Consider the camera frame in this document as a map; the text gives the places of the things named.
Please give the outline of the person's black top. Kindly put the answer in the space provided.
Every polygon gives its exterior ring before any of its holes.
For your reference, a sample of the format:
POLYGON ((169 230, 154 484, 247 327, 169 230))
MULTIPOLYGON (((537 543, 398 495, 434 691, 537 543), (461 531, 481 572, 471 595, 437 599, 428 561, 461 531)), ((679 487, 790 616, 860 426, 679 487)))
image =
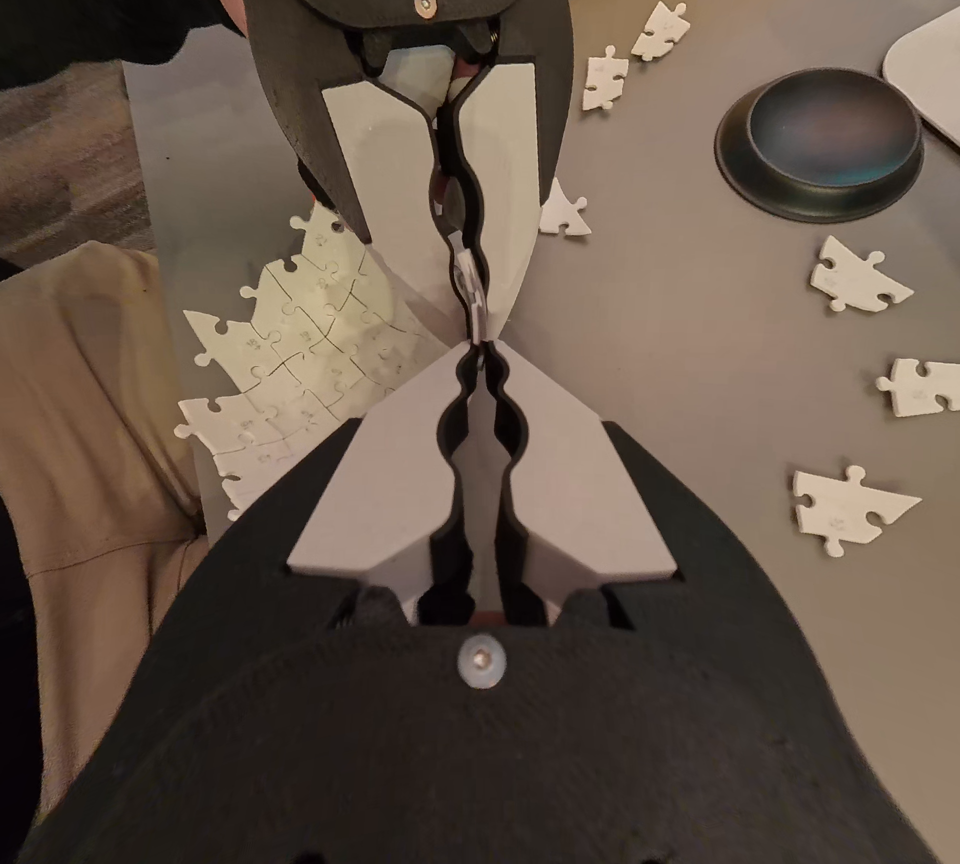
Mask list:
POLYGON ((1 861, 14 862, 43 773, 37 625, 14 524, 1 507, 1 861))

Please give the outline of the assembled white puzzle ball section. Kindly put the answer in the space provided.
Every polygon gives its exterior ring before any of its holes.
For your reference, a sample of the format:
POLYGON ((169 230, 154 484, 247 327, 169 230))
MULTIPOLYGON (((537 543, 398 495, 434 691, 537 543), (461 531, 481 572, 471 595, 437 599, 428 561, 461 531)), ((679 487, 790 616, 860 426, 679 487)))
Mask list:
POLYGON ((183 311, 200 345, 195 363, 215 364, 234 391, 180 400, 174 435, 210 456, 228 522, 449 349, 334 211, 314 200, 290 227, 299 251, 239 290, 249 319, 183 311))

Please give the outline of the white flat rounded object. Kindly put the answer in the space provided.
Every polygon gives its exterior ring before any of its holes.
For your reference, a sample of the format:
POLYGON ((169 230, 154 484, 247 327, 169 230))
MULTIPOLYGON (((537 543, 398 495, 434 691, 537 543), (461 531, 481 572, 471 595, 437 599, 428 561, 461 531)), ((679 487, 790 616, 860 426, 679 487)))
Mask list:
POLYGON ((884 56, 883 78, 919 116, 959 147, 958 6, 900 37, 884 56))

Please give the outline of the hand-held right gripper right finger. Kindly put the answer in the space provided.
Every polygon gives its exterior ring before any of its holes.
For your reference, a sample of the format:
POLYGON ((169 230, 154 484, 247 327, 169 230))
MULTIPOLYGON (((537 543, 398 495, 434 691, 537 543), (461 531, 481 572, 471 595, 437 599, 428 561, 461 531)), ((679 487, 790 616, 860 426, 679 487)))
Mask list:
POLYGON ((601 417, 503 342, 486 344, 494 435, 508 454, 494 537, 510 624, 555 620, 571 594, 678 566, 601 417))

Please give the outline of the white puzzle piece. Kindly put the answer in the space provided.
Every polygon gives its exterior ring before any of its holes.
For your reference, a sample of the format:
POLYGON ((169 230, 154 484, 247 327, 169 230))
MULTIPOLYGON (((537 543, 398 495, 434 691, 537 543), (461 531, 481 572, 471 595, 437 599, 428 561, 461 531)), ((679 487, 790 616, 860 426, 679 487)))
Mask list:
POLYGON ((959 364, 897 358, 877 390, 889 396, 897 418, 912 418, 959 410, 959 364))
POLYGON ((798 531, 820 539, 831 558, 844 556, 844 543, 866 545, 882 534, 882 527, 872 524, 868 515, 876 515, 886 526, 922 502, 912 495, 863 486, 865 476, 864 468, 855 464, 846 468, 844 480, 794 473, 794 497, 810 499, 808 505, 795 507, 798 531))
POLYGON ((862 258, 834 236, 828 236, 819 250, 818 262, 810 271, 809 286, 826 295, 834 313, 852 308, 877 314, 902 304, 914 290, 878 270, 885 261, 880 250, 862 258))

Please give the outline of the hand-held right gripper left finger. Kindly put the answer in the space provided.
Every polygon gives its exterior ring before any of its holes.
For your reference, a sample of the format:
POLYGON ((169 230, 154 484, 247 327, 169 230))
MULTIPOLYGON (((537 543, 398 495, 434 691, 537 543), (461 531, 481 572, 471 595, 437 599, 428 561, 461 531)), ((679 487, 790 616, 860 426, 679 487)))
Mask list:
POLYGON ((463 482, 451 458, 467 437, 480 347, 461 342, 363 417, 297 539, 294 573, 390 590, 408 620, 430 591, 463 590, 463 482))

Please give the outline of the small joined puzzle bit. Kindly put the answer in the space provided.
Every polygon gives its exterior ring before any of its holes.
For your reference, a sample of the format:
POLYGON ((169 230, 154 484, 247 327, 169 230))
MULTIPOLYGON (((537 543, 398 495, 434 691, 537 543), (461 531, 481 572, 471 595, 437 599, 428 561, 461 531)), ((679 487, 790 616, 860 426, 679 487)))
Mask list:
POLYGON ((690 21, 685 18, 687 9, 684 2, 670 7, 658 1, 633 43, 630 54, 644 63, 651 63, 672 51, 690 30, 690 21))

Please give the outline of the two-piece joined puzzle strip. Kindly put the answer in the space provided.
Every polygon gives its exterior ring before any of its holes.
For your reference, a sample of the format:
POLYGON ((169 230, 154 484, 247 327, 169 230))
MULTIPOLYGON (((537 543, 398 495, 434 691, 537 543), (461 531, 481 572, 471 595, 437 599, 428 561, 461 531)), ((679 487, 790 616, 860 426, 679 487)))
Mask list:
POLYGON ((609 112, 623 93, 629 67, 630 61, 617 56, 617 48, 612 44, 606 46, 603 56, 591 56, 586 66, 582 111, 609 112))

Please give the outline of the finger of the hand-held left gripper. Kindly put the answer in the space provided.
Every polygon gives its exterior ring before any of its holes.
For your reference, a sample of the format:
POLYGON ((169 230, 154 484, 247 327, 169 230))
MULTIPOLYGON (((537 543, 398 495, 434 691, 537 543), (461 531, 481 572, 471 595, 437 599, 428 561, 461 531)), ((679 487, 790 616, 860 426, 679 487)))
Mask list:
POLYGON ((542 213, 536 67, 499 63, 452 79, 438 115, 449 182, 442 227, 469 253, 486 304, 483 340, 498 339, 520 292, 542 213))
POLYGON ((321 95, 377 262, 427 330, 441 341, 469 341, 468 310, 451 274, 453 251, 434 217, 438 157, 427 114, 374 80, 321 95))

